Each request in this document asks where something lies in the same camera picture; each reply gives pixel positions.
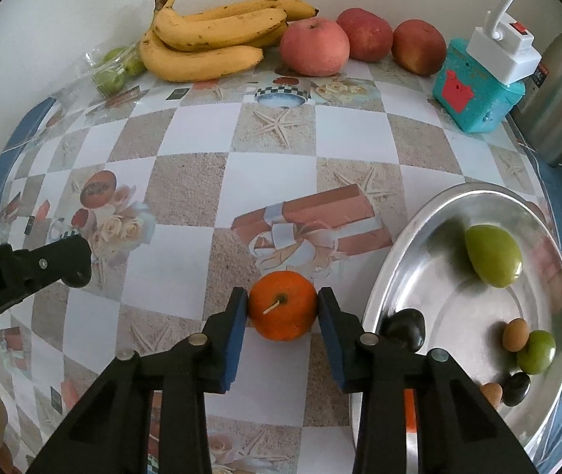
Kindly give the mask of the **red apple right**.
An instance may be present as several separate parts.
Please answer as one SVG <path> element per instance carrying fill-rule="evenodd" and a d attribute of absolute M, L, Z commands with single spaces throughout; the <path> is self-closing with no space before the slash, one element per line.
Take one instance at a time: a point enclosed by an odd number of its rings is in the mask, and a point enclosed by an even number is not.
<path fill-rule="evenodd" d="M 439 30 L 427 21 L 409 19 L 394 30 L 391 54 L 406 71 L 428 77 L 441 69 L 447 46 Z"/>

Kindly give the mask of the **green jujube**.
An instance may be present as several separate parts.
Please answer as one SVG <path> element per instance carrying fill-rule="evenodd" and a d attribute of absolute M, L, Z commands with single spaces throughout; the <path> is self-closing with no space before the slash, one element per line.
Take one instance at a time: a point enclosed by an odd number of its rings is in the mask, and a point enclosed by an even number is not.
<path fill-rule="evenodd" d="M 527 374 L 540 374 L 551 365 L 556 353 L 556 342 L 551 333 L 536 329 L 528 335 L 525 346 L 517 353 L 519 368 Z"/>

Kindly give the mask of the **yellow banana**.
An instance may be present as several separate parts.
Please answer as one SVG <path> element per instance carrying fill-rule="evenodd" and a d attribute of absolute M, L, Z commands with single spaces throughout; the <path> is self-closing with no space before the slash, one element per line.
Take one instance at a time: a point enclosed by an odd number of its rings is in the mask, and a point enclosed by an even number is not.
<path fill-rule="evenodd" d="M 220 25 L 186 21 L 174 11 L 175 1 L 166 0 L 162 9 L 153 18 L 151 28 L 156 35 L 168 46 L 186 53 L 222 48 L 211 46 L 211 42 L 218 39 Z"/>
<path fill-rule="evenodd" d="M 319 10 L 304 0 L 245 0 L 185 16 L 191 23 L 219 24 L 212 47 L 255 45 L 273 36 L 289 21 L 316 17 Z"/>
<path fill-rule="evenodd" d="M 170 83 L 196 83 L 230 76 L 248 71 L 264 59 L 263 50 L 245 45 L 183 53 L 168 48 L 151 29 L 138 43 L 138 52 L 150 73 Z"/>

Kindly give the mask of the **red apple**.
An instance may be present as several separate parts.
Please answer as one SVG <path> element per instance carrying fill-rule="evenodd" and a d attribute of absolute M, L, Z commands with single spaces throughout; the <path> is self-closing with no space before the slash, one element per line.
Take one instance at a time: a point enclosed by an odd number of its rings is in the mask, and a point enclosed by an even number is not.
<path fill-rule="evenodd" d="M 343 11 L 336 19 L 350 42 L 350 57 L 379 62 L 391 51 L 394 32 L 385 19 L 361 8 Z"/>
<path fill-rule="evenodd" d="M 409 19 L 394 30 L 391 54 L 406 71 L 428 77 L 441 69 L 447 46 L 439 30 L 427 21 Z"/>

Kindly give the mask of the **red apple middle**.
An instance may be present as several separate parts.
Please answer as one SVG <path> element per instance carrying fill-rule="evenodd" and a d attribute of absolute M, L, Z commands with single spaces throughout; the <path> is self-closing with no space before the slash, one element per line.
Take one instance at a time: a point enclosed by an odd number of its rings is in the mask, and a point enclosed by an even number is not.
<path fill-rule="evenodd" d="M 394 32 L 385 19 L 361 8 L 343 11 L 336 19 L 350 42 L 350 57 L 379 62 L 391 51 Z"/>

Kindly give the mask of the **checkered printed tablecloth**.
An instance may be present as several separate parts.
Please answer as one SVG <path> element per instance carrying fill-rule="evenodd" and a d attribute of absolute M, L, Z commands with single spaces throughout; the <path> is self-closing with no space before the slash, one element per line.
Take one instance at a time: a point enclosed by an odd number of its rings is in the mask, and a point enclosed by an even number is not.
<path fill-rule="evenodd" d="M 458 130 L 432 80 L 391 60 L 350 61 L 298 81 L 307 101 L 260 102 L 286 85 L 276 53 L 255 70 L 169 85 L 145 75 L 114 104 L 51 112 L 0 190 L 0 244 L 37 248 L 80 226 L 96 245 L 90 284 L 55 284 L 0 316 L 6 442 L 27 468 L 116 352 L 168 350 L 260 271 L 234 219 L 357 185 L 391 234 L 450 186 L 499 184 L 548 202 L 507 125 Z"/>

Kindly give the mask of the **bottom yellow banana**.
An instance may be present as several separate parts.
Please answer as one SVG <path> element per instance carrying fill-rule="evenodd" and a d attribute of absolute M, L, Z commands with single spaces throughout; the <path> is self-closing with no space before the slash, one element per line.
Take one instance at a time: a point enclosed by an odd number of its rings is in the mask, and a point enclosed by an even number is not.
<path fill-rule="evenodd" d="M 248 71 L 264 59 L 263 50 L 245 45 L 183 53 L 168 48 L 151 29 L 138 43 L 138 52 L 150 73 L 170 83 L 196 83 L 230 76 Z"/>

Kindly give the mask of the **middle yellow banana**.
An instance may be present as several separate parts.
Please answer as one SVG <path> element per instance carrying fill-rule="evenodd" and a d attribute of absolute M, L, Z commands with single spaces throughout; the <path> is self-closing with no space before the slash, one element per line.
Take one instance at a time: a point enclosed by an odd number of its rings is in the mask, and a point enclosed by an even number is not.
<path fill-rule="evenodd" d="M 166 0 L 162 9 L 153 18 L 151 28 L 156 35 L 168 46 L 186 53 L 222 48 L 211 46 L 211 42 L 218 39 L 220 25 L 186 21 L 174 11 L 175 1 Z"/>

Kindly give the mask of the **steel thermos jug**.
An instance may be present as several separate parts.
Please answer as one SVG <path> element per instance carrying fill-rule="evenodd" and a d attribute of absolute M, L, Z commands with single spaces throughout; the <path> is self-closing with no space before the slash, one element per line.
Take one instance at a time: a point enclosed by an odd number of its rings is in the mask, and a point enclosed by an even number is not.
<path fill-rule="evenodd" d="M 510 114 L 544 162 L 555 165 L 562 160 L 562 33 L 525 80 L 525 95 Z"/>

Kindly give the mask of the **orange tangerine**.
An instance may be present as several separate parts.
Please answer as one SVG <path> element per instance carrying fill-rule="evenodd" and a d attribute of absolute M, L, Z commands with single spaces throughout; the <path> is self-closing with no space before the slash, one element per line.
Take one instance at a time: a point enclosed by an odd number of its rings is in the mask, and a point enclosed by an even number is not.
<path fill-rule="evenodd" d="M 248 317 L 260 336 L 293 341 L 307 334 L 317 318 L 317 291 L 296 272 L 269 273 L 249 292 Z"/>
<path fill-rule="evenodd" d="M 406 388 L 403 391 L 404 411 L 405 411 L 405 430 L 407 433 L 417 432 L 417 417 L 415 391 L 413 388 Z"/>

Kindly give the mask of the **teal plastic box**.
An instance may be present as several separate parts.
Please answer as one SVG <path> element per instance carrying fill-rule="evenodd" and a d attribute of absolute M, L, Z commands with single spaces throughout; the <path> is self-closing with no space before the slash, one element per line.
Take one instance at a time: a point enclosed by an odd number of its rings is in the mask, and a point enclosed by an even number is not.
<path fill-rule="evenodd" d="M 525 95 L 523 81 L 504 85 L 466 52 L 466 39 L 452 39 L 432 95 L 468 134 L 494 132 Z"/>

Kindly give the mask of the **top yellow banana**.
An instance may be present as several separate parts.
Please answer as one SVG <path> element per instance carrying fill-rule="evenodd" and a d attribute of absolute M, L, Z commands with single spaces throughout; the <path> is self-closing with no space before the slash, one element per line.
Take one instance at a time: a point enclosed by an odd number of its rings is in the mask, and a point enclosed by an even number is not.
<path fill-rule="evenodd" d="M 304 0 L 245 0 L 185 16 L 191 23 L 219 24 L 212 47 L 255 45 L 273 36 L 289 21 L 316 17 L 319 10 Z"/>

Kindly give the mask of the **dark plum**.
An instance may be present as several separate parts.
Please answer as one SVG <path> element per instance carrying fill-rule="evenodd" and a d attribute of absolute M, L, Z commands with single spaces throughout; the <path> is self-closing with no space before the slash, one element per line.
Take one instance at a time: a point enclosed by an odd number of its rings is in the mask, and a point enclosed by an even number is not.
<path fill-rule="evenodd" d="M 502 388 L 502 402 L 505 406 L 512 408 L 522 403 L 528 395 L 531 388 L 531 378 L 527 373 L 518 371 L 505 380 Z"/>
<path fill-rule="evenodd" d="M 380 335 L 400 348 L 416 353 L 426 341 L 424 315 L 415 308 L 404 308 L 385 318 Z"/>

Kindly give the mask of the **large green mango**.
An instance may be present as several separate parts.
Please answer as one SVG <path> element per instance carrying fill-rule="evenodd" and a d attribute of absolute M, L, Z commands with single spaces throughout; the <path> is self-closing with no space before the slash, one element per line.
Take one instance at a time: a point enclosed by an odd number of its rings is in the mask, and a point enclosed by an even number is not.
<path fill-rule="evenodd" d="M 472 267 L 486 284 L 506 288 L 520 277 L 522 252 L 506 230 L 493 225 L 475 225 L 465 231 L 464 238 Z"/>

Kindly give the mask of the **steel round basin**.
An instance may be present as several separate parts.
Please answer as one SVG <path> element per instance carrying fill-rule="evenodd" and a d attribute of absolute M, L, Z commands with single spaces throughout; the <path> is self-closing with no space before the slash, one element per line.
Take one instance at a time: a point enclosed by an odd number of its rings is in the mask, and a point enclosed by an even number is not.
<path fill-rule="evenodd" d="M 519 278 L 506 288 L 481 281 L 466 253 L 465 231 L 493 225 L 513 236 L 522 255 Z M 427 202 L 394 242 L 368 298 L 361 323 L 377 332 L 404 308 L 424 315 L 421 348 L 446 350 L 478 383 L 500 382 L 518 364 L 501 344 L 516 318 L 549 332 L 556 344 L 549 368 L 532 377 L 523 403 L 499 414 L 528 457 L 545 442 L 562 394 L 562 254 L 546 224 L 524 199 L 499 185 L 464 183 Z"/>

